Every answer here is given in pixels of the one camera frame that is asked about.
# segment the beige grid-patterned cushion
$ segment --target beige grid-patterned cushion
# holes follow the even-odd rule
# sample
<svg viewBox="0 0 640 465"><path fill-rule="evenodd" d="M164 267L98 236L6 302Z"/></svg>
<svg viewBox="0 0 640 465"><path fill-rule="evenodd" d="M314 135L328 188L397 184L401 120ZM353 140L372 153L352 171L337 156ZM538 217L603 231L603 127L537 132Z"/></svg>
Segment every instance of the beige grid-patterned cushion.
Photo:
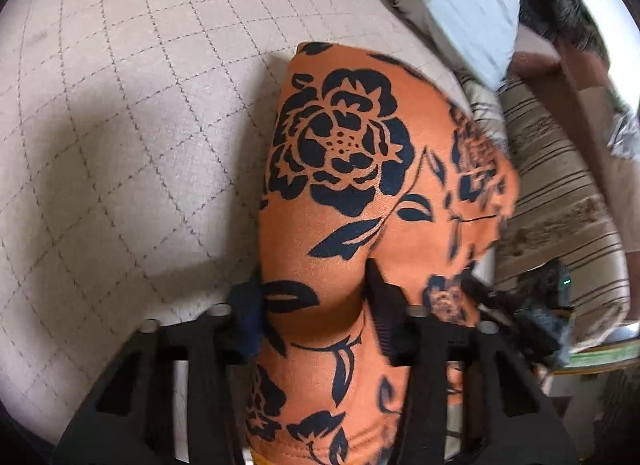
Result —
<svg viewBox="0 0 640 465"><path fill-rule="evenodd" d="M0 398L57 440L146 317L256 263L278 85L299 42L374 48L463 108L381 0L9 0L0 15Z"/></svg>

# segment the striped fabric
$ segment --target striped fabric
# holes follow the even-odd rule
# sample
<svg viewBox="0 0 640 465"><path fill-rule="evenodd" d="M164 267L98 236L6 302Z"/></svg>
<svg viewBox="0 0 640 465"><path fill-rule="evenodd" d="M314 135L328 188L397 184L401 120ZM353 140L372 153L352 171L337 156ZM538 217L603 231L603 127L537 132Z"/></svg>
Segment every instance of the striped fabric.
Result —
<svg viewBox="0 0 640 465"><path fill-rule="evenodd" d="M580 154L527 86L510 77L499 96L520 197L497 246L495 287L513 289L519 274L561 257L577 309L574 350L595 346L628 310L620 236Z"/></svg>
<svg viewBox="0 0 640 465"><path fill-rule="evenodd" d="M466 72L457 71L456 77L469 101L474 121L478 127L495 143L503 155L511 158L502 106L496 94Z"/></svg>

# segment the black floral print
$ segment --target black floral print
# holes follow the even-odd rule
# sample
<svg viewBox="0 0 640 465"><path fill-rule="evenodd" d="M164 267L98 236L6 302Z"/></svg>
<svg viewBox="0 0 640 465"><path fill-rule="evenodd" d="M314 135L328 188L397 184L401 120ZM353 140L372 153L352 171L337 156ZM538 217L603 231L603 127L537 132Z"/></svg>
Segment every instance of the black floral print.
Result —
<svg viewBox="0 0 640 465"><path fill-rule="evenodd" d="M298 92L277 119L267 192L290 200L309 187L316 203L355 218L377 192L399 193L414 148L385 75L338 69L318 82L292 77Z"/></svg>
<svg viewBox="0 0 640 465"><path fill-rule="evenodd" d="M307 42L302 48L300 48L300 53L304 53L306 55L318 55L333 46L334 45L330 42Z"/></svg>
<svg viewBox="0 0 640 465"><path fill-rule="evenodd" d="M492 193L492 180L497 174L495 147L480 128L455 105L450 104L449 114L456 124L453 131L451 161L456 172L461 174L458 184L460 201L480 204L484 212Z"/></svg>
<svg viewBox="0 0 640 465"><path fill-rule="evenodd" d="M378 410L384 415L400 415L400 411L392 409L390 404L395 400L396 391L386 376L382 376L378 387Z"/></svg>
<svg viewBox="0 0 640 465"><path fill-rule="evenodd" d="M425 77L422 73L420 73L417 69L415 69L412 66L409 66L409 64L402 62L399 59L396 59L395 57L384 55L383 53L370 53L369 56L372 59L376 59L376 60L385 62L387 64L391 64L393 66L398 66L399 68L402 68L407 72L407 74L411 75L414 79L420 80L420 82L431 83L431 81L427 77Z"/></svg>
<svg viewBox="0 0 640 465"><path fill-rule="evenodd" d="M307 285L298 281L272 281L262 285L264 296L264 309L268 313L291 313L303 308L318 306L318 295ZM264 317L262 323L264 337L283 357L287 356L287 345L278 333L278 330L269 320L269 316Z"/></svg>
<svg viewBox="0 0 640 465"><path fill-rule="evenodd" d="M260 365L255 366L251 397L244 419L246 431L263 440L274 441L276 431L282 429L275 418L280 415L286 401L287 395L271 381L267 371Z"/></svg>
<svg viewBox="0 0 640 465"><path fill-rule="evenodd" d="M333 353L335 358L334 382L331 388L331 397L338 407L344 397L347 395L351 381L353 380L353 371L356 365L356 356L353 353L353 347L362 344L362 332L364 331L364 319L362 317L362 329L357 336L351 340L351 335L347 335L344 339L331 344L325 348L310 348L300 344L292 343L296 347L305 351L316 353Z"/></svg>
<svg viewBox="0 0 640 465"><path fill-rule="evenodd" d="M422 303L444 322L466 324L459 277L446 279L441 275L431 275L422 292Z"/></svg>
<svg viewBox="0 0 640 465"><path fill-rule="evenodd" d="M296 440L304 443L309 451L309 458L319 465L327 465L317 453L317 447L326 445L325 440L331 437L329 445L329 464L344 465L349 454L349 442L344 434L344 429L340 427L345 413L332 416L328 411L319 411L307 416L300 423L290 423L287 431Z"/></svg>

